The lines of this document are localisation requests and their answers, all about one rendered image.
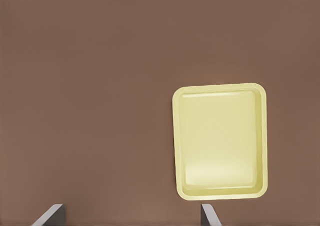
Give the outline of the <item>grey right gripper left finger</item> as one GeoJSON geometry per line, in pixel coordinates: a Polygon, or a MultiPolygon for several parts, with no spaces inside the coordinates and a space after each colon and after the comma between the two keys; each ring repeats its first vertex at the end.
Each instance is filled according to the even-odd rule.
{"type": "Polygon", "coordinates": [[[52,205],[31,226],[66,226],[66,206],[52,205]]]}

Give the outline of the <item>pale yellow rectangular tray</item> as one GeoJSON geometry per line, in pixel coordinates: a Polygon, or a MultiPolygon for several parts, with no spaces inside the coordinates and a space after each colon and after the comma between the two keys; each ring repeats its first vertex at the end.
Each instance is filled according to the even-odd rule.
{"type": "Polygon", "coordinates": [[[185,200],[258,198],[268,185],[267,95],[257,83],[172,97],[175,180],[185,200]]]}

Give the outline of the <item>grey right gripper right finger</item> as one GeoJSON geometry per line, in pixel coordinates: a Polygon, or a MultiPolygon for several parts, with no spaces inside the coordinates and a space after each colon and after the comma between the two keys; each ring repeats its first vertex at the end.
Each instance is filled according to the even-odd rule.
{"type": "Polygon", "coordinates": [[[212,205],[201,204],[200,226],[222,226],[212,205]]]}

